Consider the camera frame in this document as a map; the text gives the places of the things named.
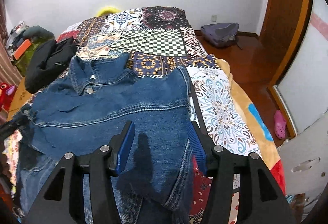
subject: pink shoe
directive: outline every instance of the pink shoe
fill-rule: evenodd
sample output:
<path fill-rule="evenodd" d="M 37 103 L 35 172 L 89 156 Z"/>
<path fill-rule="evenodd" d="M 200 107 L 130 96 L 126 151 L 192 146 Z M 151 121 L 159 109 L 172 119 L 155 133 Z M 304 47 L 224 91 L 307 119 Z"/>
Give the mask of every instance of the pink shoe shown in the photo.
<path fill-rule="evenodd" d="M 274 132 L 279 139 L 286 138 L 286 120 L 280 110 L 274 114 Z"/>

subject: pink stripe on wall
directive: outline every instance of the pink stripe on wall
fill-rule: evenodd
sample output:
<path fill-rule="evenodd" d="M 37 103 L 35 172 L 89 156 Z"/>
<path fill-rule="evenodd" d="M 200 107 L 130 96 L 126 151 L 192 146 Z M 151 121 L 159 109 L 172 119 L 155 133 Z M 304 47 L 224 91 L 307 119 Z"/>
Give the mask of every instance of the pink stripe on wall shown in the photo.
<path fill-rule="evenodd" d="M 314 26 L 328 40 L 328 23 L 324 22 L 314 12 L 312 13 L 310 24 Z"/>

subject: bed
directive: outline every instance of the bed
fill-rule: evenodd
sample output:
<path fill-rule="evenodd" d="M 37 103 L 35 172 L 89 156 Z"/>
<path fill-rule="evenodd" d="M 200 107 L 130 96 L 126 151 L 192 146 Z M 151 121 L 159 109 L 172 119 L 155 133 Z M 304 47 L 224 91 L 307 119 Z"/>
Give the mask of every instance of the bed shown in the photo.
<path fill-rule="evenodd" d="M 280 157 L 273 139 L 252 101 L 233 80 L 229 64 L 208 55 L 196 38 L 185 12 L 173 7 L 145 7 L 118 14 L 94 17 L 68 27 L 58 41 L 74 37 L 79 42 L 77 56 L 82 59 L 116 58 L 130 53 L 127 67 L 139 77 L 162 77 L 175 67 L 186 66 L 191 76 L 198 106 L 191 98 L 191 120 L 204 126 L 216 144 L 233 153 L 261 155 L 283 192 L 285 182 Z M 26 95 L 21 103 L 31 101 Z M 5 153 L 16 183 L 20 133 L 16 131 L 5 142 Z M 190 222 L 202 218 L 211 186 L 193 160 L 194 189 Z M 237 221 L 239 175 L 234 176 L 229 223 Z"/>

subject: blue patch on blanket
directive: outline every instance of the blue patch on blanket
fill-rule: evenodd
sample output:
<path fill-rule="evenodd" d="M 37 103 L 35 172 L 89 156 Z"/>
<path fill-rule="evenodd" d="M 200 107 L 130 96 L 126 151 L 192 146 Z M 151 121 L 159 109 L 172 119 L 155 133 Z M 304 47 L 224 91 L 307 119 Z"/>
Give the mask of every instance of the blue patch on blanket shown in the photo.
<path fill-rule="evenodd" d="M 254 116 L 254 118 L 257 120 L 257 122 L 259 123 L 259 125 L 261 126 L 263 132 L 264 132 L 264 135 L 265 135 L 265 138 L 268 140 L 268 141 L 273 141 L 272 139 L 272 136 L 268 130 L 268 128 L 265 126 L 265 124 L 263 123 L 263 120 L 261 119 L 260 117 L 260 114 L 259 112 L 257 111 L 256 107 L 254 106 L 254 104 L 250 104 L 248 106 L 248 110 L 250 111 L 250 113 Z"/>

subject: orange box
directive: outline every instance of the orange box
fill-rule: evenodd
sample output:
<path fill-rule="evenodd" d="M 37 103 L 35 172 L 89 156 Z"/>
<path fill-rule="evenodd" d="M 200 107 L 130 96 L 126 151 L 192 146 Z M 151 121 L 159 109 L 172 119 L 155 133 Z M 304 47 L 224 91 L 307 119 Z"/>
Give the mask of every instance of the orange box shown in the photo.
<path fill-rule="evenodd" d="M 29 39 L 26 39 L 19 48 L 16 49 L 14 53 L 14 58 L 18 60 L 20 56 L 24 54 L 24 52 L 32 45 L 31 41 Z"/>

